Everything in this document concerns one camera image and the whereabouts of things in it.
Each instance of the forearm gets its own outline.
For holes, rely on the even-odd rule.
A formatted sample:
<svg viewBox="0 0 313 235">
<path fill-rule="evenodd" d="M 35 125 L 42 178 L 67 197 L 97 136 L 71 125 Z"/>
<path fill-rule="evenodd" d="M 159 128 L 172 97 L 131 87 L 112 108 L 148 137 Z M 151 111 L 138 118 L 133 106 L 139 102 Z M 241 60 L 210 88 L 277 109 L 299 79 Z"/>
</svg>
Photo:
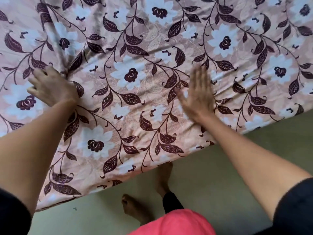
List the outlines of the forearm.
<svg viewBox="0 0 313 235">
<path fill-rule="evenodd" d="M 18 197 L 31 213 L 74 107 L 72 101 L 59 102 L 0 139 L 0 187 Z"/>
<path fill-rule="evenodd" d="M 223 124 L 214 114 L 202 117 L 201 125 L 221 145 L 254 197 L 273 219 L 282 196 L 311 175 Z"/>
</svg>

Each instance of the green floor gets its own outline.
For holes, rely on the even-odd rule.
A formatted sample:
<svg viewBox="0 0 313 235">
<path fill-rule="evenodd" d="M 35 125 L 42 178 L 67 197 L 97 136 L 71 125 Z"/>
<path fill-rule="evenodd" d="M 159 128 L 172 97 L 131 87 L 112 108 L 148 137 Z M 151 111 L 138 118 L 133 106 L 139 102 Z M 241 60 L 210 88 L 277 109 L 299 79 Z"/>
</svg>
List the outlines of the green floor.
<svg viewBox="0 0 313 235">
<path fill-rule="evenodd" d="M 247 136 L 313 173 L 313 110 Z M 29 234 L 130 233 L 139 223 L 123 213 L 124 193 L 145 203 L 156 218 L 164 214 L 153 176 L 152 170 L 114 188 L 38 212 Z M 204 215 L 218 235 L 249 235 L 271 224 L 218 145 L 175 161 L 169 185 L 182 205 Z"/>
</svg>

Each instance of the floral bed sheet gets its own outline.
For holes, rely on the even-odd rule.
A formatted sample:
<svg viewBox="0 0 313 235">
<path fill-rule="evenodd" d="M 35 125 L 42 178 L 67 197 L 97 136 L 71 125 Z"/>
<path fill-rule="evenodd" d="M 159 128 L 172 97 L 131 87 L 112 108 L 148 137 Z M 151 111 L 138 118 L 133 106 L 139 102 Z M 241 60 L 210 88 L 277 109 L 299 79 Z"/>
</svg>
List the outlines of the floral bed sheet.
<svg viewBox="0 0 313 235">
<path fill-rule="evenodd" d="M 313 107 L 313 0 L 0 0 L 0 136 L 40 115 L 26 92 L 53 65 L 80 103 L 37 210 L 214 144 L 183 113 L 192 65 L 240 133 Z"/>
</svg>

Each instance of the pink fabric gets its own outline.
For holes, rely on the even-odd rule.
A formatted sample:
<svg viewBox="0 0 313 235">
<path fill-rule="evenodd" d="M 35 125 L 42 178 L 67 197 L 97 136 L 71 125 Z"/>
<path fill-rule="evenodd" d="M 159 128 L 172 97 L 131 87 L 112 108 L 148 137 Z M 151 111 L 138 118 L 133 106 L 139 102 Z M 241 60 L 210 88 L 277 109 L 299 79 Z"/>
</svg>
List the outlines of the pink fabric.
<svg viewBox="0 0 313 235">
<path fill-rule="evenodd" d="M 201 214 L 190 209 L 177 209 L 139 227 L 129 235 L 215 235 L 211 224 Z"/>
<path fill-rule="evenodd" d="M 68 73 L 81 99 L 37 210 L 213 145 L 174 92 L 195 63 L 240 133 L 311 109 L 312 18 L 313 0 L 0 0 L 0 136 L 42 113 L 35 68 Z"/>
</svg>

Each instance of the person's right hand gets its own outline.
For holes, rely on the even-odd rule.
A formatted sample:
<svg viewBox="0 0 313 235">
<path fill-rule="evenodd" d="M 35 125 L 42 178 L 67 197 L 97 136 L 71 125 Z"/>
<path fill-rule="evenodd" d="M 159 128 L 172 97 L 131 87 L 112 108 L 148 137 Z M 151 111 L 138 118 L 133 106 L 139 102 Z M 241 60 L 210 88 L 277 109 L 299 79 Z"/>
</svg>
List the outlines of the person's right hand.
<svg viewBox="0 0 313 235">
<path fill-rule="evenodd" d="M 211 88 L 211 79 L 205 66 L 193 67 L 190 75 L 188 97 L 185 98 L 181 90 L 177 97 L 187 116 L 196 123 L 201 124 L 203 116 L 214 114 L 214 97 Z"/>
<path fill-rule="evenodd" d="M 46 66 L 45 70 L 35 69 L 34 78 L 28 81 L 33 87 L 27 89 L 29 94 L 37 97 L 48 106 L 53 106 L 58 102 L 71 101 L 76 104 L 78 94 L 72 82 L 62 78 L 57 70 L 52 66 Z"/>
</svg>

